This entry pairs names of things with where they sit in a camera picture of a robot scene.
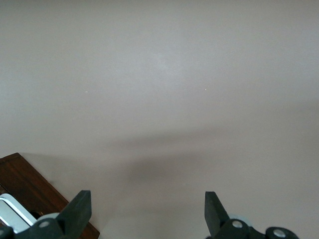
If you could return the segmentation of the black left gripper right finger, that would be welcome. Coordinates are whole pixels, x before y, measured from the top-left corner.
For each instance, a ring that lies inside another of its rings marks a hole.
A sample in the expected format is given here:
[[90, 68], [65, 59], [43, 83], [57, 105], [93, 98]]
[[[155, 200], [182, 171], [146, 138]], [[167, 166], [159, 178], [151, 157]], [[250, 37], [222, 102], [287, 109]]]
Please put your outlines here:
[[269, 227], [261, 233], [241, 219], [232, 219], [227, 214], [215, 192], [205, 193], [205, 221], [209, 239], [298, 239], [289, 229]]

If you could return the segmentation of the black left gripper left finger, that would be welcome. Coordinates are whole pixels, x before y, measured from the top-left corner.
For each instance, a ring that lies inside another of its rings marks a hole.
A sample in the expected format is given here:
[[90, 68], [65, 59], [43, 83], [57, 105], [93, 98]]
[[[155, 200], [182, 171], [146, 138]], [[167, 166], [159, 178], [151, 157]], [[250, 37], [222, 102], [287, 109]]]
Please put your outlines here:
[[77, 239], [92, 216], [91, 191], [80, 191], [59, 213], [36, 219], [12, 195], [0, 196], [2, 239]]

